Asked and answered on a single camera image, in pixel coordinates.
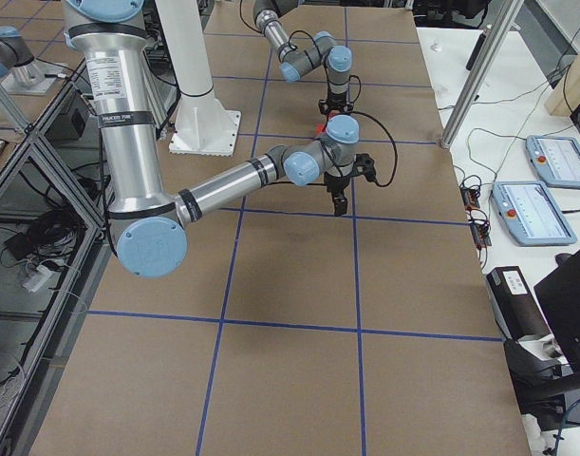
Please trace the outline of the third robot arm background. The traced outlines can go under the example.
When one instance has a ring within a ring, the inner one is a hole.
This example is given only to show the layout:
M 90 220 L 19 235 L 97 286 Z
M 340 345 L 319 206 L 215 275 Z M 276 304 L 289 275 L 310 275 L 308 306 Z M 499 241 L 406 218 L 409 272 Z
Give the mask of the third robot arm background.
M 20 32 L 0 26 L 0 83 L 13 95 L 45 95 L 54 82 L 37 62 Z

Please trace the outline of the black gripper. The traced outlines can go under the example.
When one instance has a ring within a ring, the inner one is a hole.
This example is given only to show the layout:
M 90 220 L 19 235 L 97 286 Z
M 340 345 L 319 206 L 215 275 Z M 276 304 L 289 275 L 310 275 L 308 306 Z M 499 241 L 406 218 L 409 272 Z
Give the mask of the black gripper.
M 329 92 L 325 99 L 320 99 L 318 102 L 320 114 L 326 117 L 328 117 L 332 112 L 348 114 L 353 110 L 353 107 L 354 103 L 349 100 L 346 92 Z
M 350 185 L 351 180 L 350 175 L 338 177 L 328 172 L 325 173 L 325 186 L 327 192 L 331 194 L 335 217 L 340 217 L 347 212 L 347 198 L 344 191 Z

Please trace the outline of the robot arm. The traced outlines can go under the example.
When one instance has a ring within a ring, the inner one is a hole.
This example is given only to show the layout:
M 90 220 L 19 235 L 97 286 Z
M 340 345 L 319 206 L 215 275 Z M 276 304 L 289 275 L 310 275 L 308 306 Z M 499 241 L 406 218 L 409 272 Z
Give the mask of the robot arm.
M 256 2 L 254 25 L 277 54 L 285 80 L 298 81 L 316 68 L 326 71 L 332 117 L 307 144 L 276 146 L 189 188 L 180 186 L 181 173 L 195 176 L 212 158 L 231 156 L 241 121 L 240 112 L 226 109 L 215 95 L 196 3 L 156 4 L 179 95 L 167 145 L 158 142 L 154 95 L 146 79 L 144 4 L 66 1 L 63 8 L 67 39 L 85 59 L 112 177 L 110 244 L 128 272 L 169 275 L 188 252 L 189 224 L 283 178 L 297 186 L 322 181 L 336 213 L 345 212 L 344 191 L 358 169 L 360 134 L 344 108 L 352 55 L 325 32 L 317 33 L 309 48 L 295 47 L 280 22 L 295 2 Z
M 318 102 L 320 113 L 327 118 L 330 115 L 349 114 L 354 106 L 348 95 L 352 52 L 326 31 L 312 36 L 297 30 L 298 34 L 305 34 L 311 44 L 305 48 L 294 44 L 291 40 L 294 33 L 288 34 L 280 19 L 301 4 L 303 1 L 256 1 L 253 6 L 254 25 L 276 52 L 286 82 L 297 82 L 322 67 L 327 78 L 327 97 Z

